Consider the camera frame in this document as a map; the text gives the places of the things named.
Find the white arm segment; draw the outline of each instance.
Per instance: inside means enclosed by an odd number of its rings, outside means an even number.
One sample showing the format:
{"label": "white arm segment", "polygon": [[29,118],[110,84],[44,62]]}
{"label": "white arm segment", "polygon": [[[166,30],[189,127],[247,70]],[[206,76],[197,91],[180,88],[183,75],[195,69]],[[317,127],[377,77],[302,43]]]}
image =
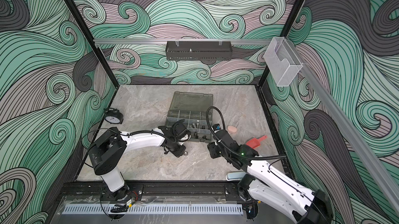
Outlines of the white arm segment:
{"label": "white arm segment", "polygon": [[307,212],[305,206],[310,206],[312,203],[311,201],[313,201],[314,198],[314,196],[312,195],[313,191],[311,189],[302,186],[301,184],[290,179],[288,176],[286,176],[284,173],[280,172],[273,166],[270,166],[269,170],[268,167],[270,163],[268,163],[267,161],[252,160],[251,163],[252,165],[248,166],[247,168],[247,173],[266,183],[270,187],[270,190],[265,188],[265,191],[262,191],[264,186],[262,186],[261,190],[257,190],[256,188],[259,188],[260,185],[254,183],[257,180],[252,181],[249,186],[248,192],[254,199],[267,203],[268,205],[274,207],[278,211],[281,211],[285,215],[289,214],[287,216],[291,219],[293,218],[292,210],[297,211],[300,215],[304,215]]}
{"label": "white arm segment", "polygon": [[[163,134],[163,132],[158,128],[153,129],[153,131]],[[121,133],[123,135],[127,135],[128,132],[122,131]],[[161,146],[165,140],[165,138],[159,135],[150,133],[136,134],[130,137],[122,136],[122,139],[127,142],[127,147],[123,154],[133,149],[139,149],[149,146]],[[111,192],[115,192],[118,189],[122,188],[125,183],[118,166],[116,166],[107,174],[103,174],[101,177],[105,181]]]}

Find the black vertical post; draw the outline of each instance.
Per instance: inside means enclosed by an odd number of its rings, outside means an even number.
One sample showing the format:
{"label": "black vertical post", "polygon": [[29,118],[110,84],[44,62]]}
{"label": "black vertical post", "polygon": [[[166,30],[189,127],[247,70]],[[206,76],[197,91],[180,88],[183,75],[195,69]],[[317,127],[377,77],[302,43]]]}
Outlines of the black vertical post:
{"label": "black vertical post", "polygon": [[[288,36],[288,33],[290,32],[291,27],[294,24],[294,22],[295,22],[295,20],[296,20],[296,18],[298,16],[298,14],[299,14],[304,2],[305,2],[305,0],[295,0],[294,6],[292,7],[292,10],[291,10],[291,12],[290,12],[290,14],[288,16],[287,22],[285,22],[285,25],[282,28],[280,37],[287,37]],[[267,77],[268,74],[269,74],[269,69],[265,69],[263,74],[262,74],[261,79],[259,80],[258,86],[260,86],[260,87],[263,86],[263,84],[266,81],[266,77]]]}
{"label": "black vertical post", "polygon": [[90,32],[90,29],[87,27],[85,21],[83,20],[82,15],[79,13],[79,10],[77,9],[76,4],[74,3],[73,0],[64,0],[65,4],[71,11],[72,16],[75,18],[78,27],[80,30],[83,32],[83,35],[86,37],[87,41],[89,42],[91,48],[93,49],[94,54],[97,56],[99,62],[101,65],[104,67],[105,72],[107,72],[108,77],[112,81],[113,85],[115,88],[119,87],[119,83],[117,81],[117,78],[115,77],[114,73],[112,72],[111,68],[109,67],[107,60],[104,57],[104,54],[102,53],[101,49],[99,47],[96,47],[94,44],[94,37]]}

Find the gray floor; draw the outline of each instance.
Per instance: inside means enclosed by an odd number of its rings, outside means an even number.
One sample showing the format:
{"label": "gray floor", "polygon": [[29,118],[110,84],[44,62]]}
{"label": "gray floor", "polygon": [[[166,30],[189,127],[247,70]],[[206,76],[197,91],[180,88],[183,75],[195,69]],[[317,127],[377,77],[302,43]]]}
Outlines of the gray floor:
{"label": "gray floor", "polygon": [[[238,132],[232,137],[238,144],[267,135],[256,150],[263,156],[278,155],[255,87],[251,85],[123,85],[111,105],[123,113],[123,123],[113,125],[104,121],[101,127],[116,126],[132,132],[164,125],[176,91],[212,93],[213,105],[222,111],[226,126],[237,127]],[[213,114],[213,123],[221,124],[217,113]],[[164,155],[161,147],[146,147],[124,154],[118,167],[127,180],[225,180],[228,172],[237,171],[222,157],[212,159],[205,143],[184,145],[187,157]],[[280,162],[275,166],[283,171]],[[101,177],[84,165],[77,180],[101,180]]]}

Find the patterned wallpaper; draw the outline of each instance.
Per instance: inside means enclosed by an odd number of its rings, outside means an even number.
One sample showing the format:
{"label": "patterned wallpaper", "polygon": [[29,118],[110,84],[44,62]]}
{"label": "patterned wallpaper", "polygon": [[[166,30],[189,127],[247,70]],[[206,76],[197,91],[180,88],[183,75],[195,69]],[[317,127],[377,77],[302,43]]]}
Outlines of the patterned wallpaper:
{"label": "patterned wallpaper", "polygon": [[1,223],[47,219],[114,91],[63,0],[0,0]]}
{"label": "patterned wallpaper", "polygon": [[[295,0],[74,0],[95,38],[279,36]],[[168,61],[165,46],[104,45],[121,84],[257,84],[265,46],[234,46],[233,60]]]}
{"label": "patterned wallpaper", "polygon": [[[290,31],[370,148],[399,183],[399,0],[306,0]],[[335,222],[399,223],[350,140],[301,73],[290,87],[267,78],[267,102],[295,175],[328,192]]]}

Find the wave pattern wall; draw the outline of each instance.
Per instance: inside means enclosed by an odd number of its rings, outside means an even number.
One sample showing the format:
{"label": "wave pattern wall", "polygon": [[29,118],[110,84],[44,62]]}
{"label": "wave pattern wall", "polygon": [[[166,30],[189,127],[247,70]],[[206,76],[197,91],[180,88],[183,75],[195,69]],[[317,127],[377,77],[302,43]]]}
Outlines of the wave pattern wall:
{"label": "wave pattern wall", "polygon": [[70,18],[63,0],[0,0],[1,223],[46,221],[115,91]]}
{"label": "wave pattern wall", "polygon": [[[95,38],[279,36],[295,0],[74,0]],[[167,61],[165,46],[103,45],[121,84],[255,84],[265,46],[236,46],[241,61]]]}
{"label": "wave pattern wall", "polygon": [[[306,0],[289,38],[399,183],[399,0]],[[399,223],[301,73],[266,96],[295,175],[334,202],[334,222]]]}

